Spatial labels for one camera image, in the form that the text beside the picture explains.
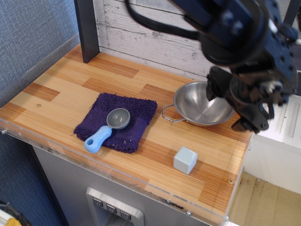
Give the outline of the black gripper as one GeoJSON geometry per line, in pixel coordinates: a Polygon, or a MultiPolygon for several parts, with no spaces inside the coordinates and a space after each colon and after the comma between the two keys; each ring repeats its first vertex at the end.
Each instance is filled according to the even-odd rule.
{"type": "Polygon", "coordinates": [[[216,64],[207,76],[206,98],[224,98],[240,115],[232,125],[234,131],[258,133],[269,128],[274,104],[282,106],[296,92],[297,71],[293,65],[290,39],[291,28],[280,24],[277,17],[256,17],[243,39],[235,42],[236,52],[226,54],[210,46],[207,59],[216,64]]]}

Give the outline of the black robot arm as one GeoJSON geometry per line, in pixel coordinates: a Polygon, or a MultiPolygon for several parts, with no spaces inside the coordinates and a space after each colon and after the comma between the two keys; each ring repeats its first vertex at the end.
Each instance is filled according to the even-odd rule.
{"type": "Polygon", "coordinates": [[[240,115],[235,131],[269,128],[275,104],[284,105],[298,85],[292,28],[274,0],[176,0],[198,31],[203,54],[214,64],[208,100],[224,98],[240,115]]]}

